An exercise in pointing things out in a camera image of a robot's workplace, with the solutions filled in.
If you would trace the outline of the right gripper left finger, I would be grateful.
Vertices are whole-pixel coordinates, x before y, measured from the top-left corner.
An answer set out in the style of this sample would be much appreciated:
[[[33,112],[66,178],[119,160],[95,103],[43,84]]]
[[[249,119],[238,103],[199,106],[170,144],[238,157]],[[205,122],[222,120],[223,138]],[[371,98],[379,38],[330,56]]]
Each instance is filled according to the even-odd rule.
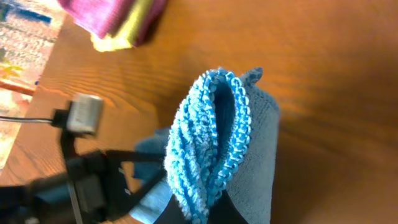
[[[187,221],[179,207],[178,201],[175,199],[173,195],[170,198],[165,210],[161,213],[161,215],[156,219],[154,224],[187,224]]]

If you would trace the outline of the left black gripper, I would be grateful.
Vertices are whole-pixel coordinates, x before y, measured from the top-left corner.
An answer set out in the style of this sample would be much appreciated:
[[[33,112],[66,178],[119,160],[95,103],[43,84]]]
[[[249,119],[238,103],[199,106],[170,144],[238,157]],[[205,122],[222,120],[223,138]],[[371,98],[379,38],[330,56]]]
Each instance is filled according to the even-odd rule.
[[[29,208],[40,223],[101,223],[130,213],[165,177],[161,169],[131,192],[121,163],[162,162],[164,155],[135,151],[94,152],[69,161],[70,170],[29,185]]]

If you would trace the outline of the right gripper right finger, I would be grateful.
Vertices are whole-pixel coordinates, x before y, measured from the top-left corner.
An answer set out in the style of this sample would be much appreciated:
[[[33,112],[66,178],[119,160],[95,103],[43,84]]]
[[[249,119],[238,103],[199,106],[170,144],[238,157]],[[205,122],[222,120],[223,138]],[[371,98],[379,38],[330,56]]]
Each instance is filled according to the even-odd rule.
[[[208,224],[248,224],[238,212],[226,190],[210,209]]]

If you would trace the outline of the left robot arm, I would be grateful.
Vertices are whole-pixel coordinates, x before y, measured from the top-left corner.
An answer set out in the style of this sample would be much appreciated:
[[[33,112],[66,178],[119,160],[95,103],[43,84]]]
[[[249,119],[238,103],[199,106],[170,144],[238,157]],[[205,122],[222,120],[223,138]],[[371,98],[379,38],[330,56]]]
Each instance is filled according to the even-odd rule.
[[[136,192],[128,189],[122,162],[164,156],[134,151],[95,151],[66,161],[64,173],[27,185],[1,187],[1,223],[102,223],[126,216],[165,176],[161,169]]]

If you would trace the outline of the blue microfiber cloth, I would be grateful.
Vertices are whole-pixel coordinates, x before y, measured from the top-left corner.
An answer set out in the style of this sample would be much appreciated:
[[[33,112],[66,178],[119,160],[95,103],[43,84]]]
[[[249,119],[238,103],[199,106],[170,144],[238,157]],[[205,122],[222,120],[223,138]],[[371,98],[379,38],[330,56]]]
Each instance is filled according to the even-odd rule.
[[[136,152],[164,155],[167,174],[130,212],[134,219],[154,223],[174,195],[187,221],[208,223],[226,190],[248,223],[270,222],[279,107],[256,86],[262,74],[206,71],[172,125],[136,144]]]

